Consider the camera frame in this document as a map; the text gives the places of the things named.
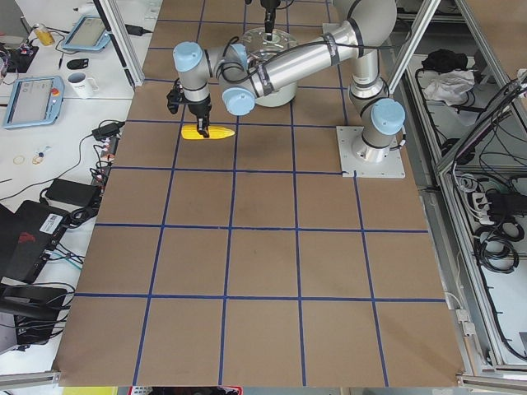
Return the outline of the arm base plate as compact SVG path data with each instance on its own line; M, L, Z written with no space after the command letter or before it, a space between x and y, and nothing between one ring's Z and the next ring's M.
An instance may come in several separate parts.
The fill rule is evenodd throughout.
M400 150L373 148L362 139L363 127L337 126L337 142L343 177L404 179Z

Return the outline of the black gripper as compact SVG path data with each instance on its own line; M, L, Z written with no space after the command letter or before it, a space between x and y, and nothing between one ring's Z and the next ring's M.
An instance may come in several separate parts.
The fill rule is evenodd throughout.
M275 25L275 10L281 5L281 0L260 0L260 5L266 10L264 19L265 39L273 39Z
M211 98L207 97L200 101L190 101L189 111L197 118L197 131L203 138L210 138L208 131L209 117L212 109Z

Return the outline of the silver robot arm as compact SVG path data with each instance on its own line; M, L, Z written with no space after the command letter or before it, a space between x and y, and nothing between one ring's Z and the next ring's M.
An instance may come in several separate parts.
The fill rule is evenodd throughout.
M186 105L196 118L194 133L210 138L211 80L219 83L226 110L234 116L245 116L259 99L350 62L348 97L363 124L360 136L352 141L352 152L362 162L381 162L394 149L395 136L405 120L403 106L388 92L379 61L379 52L396 25L397 6L394 1L332 4L340 18L338 25L263 61L251 60L246 45L237 37L213 49L193 41L177 44L173 59L178 77L167 95L168 110L175 114Z

